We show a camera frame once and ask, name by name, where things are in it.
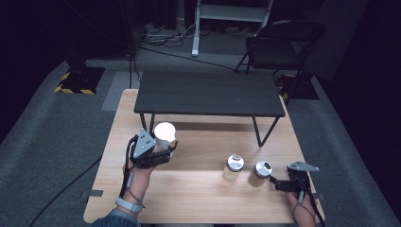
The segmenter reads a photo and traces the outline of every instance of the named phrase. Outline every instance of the white cup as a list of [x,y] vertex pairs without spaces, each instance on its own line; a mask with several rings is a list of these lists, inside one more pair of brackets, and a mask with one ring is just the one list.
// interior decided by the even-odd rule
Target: white cup
[[156,151],[166,150],[171,142],[176,140],[175,127],[168,122],[162,122],[154,128]]

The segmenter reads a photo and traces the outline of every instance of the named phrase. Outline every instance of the human hand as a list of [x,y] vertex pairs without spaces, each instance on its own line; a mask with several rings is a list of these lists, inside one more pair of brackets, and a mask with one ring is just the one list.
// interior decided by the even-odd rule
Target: human hand
[[292,211],[292,217],[299,227],[316,226],[315,210],[309,196],[305,193],[301,202],[298,200],[298,194],[295,192],[287,192],[287,199]]
[[[137,168],[133,167],[133,163],[129,161],[129,169],[132,171],[132,181],[129,188],[124,193],[123,199],[125,201],[129,201],[130,203],[135,203],[137,205],[142,205],[142,201],[145,197],[145,193],[148,190],[150,175],[153,172],[155,167],[151,168]],[[130,212],[129,210],[117,206],[117,209],[120,209],[126,213],[137,217],[137,213]]]

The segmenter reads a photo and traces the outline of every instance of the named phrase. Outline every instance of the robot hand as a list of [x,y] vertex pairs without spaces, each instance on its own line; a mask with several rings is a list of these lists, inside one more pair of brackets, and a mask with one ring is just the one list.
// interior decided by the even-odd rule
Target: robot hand
[[166,150],[153,152],[156,147],[155,135],[154,133],[148,134],[144,129],[141,129],[139,135],[135,135],[130,142],[130,160],[138,168],[150,168],[168,163],[171,153],[176,149],[178,143],[177,140],[174,140],[170,142]]

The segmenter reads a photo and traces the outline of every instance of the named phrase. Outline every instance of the gray carpet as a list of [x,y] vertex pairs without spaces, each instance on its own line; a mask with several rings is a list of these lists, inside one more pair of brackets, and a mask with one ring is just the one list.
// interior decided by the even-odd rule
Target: gray carpet
[[[142,77],[142,72],[138,72],[139,77]],[[112,86],[107,93],[106,99],[103,102],[101,108],[102,111],[117,111],[118,103],[121,95],[125,89],[128,88],[139,88],[138,76],[130,72],[116,72],[114,75]]]
[[[213,33],[207,37],[211,40],[202,39],[202,44],[213,41]],[[229,45],[230,40],[227,36],[224,44]],[[152,48],[190,58],[191,44],[186,45],[185,51]],[[236,50],[237,54],[203,51],[196,60],[235,67],[242,50]],[[47,76],[1,144],[0,226],[28,226],[55,195],[102,154],[119,93],[129,86],[129,64],[90,60],[87,65],[106,68],[96,95],[54,93],[68,69],[62,63]],[[149,70],[232,73],[224,67],[146,50],[138,51],[137,65],[144,74]],[[400,226],[319,83],[313,82],[321,99],[292,99],[288,112],[306,161],[321,169],[312,173],[312,178],[325,198],[326,226]],[[97,166],[61,193],[34,226],[87,226],[81,194],[92,188],[96,171]]]

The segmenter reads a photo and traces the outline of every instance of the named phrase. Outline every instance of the white stand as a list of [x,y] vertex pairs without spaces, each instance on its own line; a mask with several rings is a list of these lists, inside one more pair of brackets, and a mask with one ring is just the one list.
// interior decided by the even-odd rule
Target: white stand
[[204,18],[216,20],[260,22],[260,27],[263,27],[269,20],[272,4],[273,0],[270,0],[265,8],[244,8],[219,5],[203,5],[201,3],[201,0],[198,0],[195,12],[196,21],[194,42],[192,44],[192,57],[197,57],[199,55],[201,19]]

